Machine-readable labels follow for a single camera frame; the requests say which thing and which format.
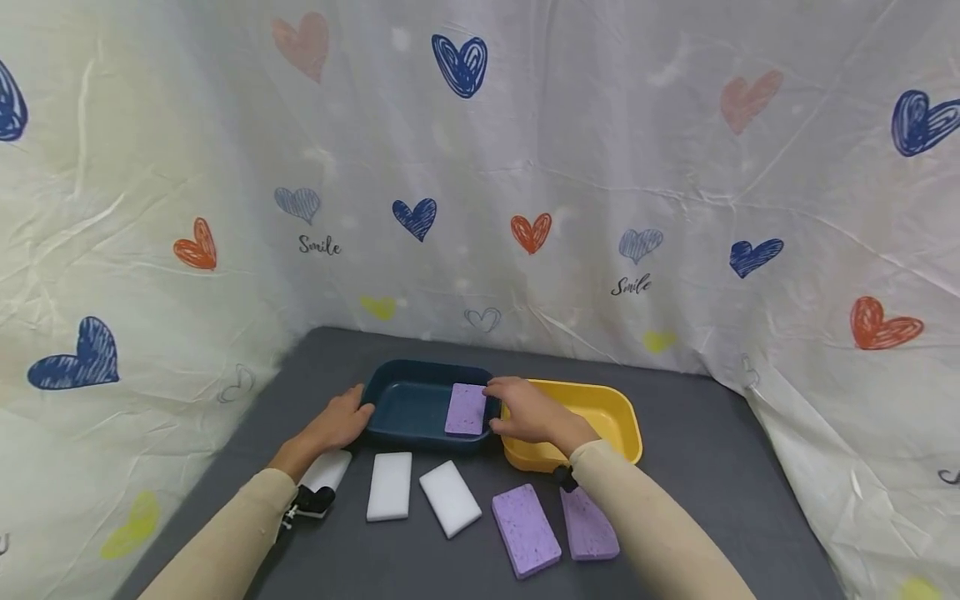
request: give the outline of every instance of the beige sleeve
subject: beige sleeve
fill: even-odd
[[[620,545],[663,600],[754,600],[739,573],[670,494],[603,440],[570,456],[573,478],[610,520]]]
[[[242,600],[296,496],[289,475],[260,471],[163,567],[140,600]]]

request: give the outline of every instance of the speckled purple sponge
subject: speckled purple sponge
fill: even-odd
[[[518,579],[560,561],[560,544],[530,484],[493,497],[493,516]]]
[[[487,397],[482,385],[454,383],[450,407],[446,409],[444,432],[478,436],[483,432],[483,413]]]
[[[608,561],[620,554],[613,527],[583,488],[570,493],[560,490],[560,500],[574,561]]]

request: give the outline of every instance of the yellow tray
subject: yellow tray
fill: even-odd
[[[640,460],[643,441],[636,424],[634,407],[626,396],[603,385],[545,379],[531,379],[530,382],[586,419],[600,437],[610,442],[613,449],[628,461],[636,464]],[[503,405],[500,418],[510,418],[506,404]],[[507,461],[519,470],[549,473],[567,462],[561,451],[552,444],[528,444],[503,438],[503,453]]]

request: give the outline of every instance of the backdrop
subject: backdrop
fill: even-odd
[[[851,597],[960,596],[957,3],[0,5],[0,595],[332,324],[708,373]]]

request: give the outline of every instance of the table surface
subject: table surface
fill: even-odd
[[[644,446],[639,466],[700,523],[758,599],[844,597],[746,401],[712,379],[321,327],[287,354],[276,378],[260,393],[115,598],[136,598],[331,396],[366,381],[377,366],[395,358],[620,390],[636,409]],[[473,456],[415,451],[409,518],[368,524],[373,455],[386,448],[360,444],[353,449],[353,462],[326,519],[300,524],[281,539],[247,597],[653,598],[622,554],[604,563],[574,563],[557,486],[547,475],[510,467],[497,445]],[[453,540],[444,537],[417,484],[421,475],[450,458],[484,511]],[[492,517],[491,500],[525,483],[537,490],[564,557],[519,582]]]

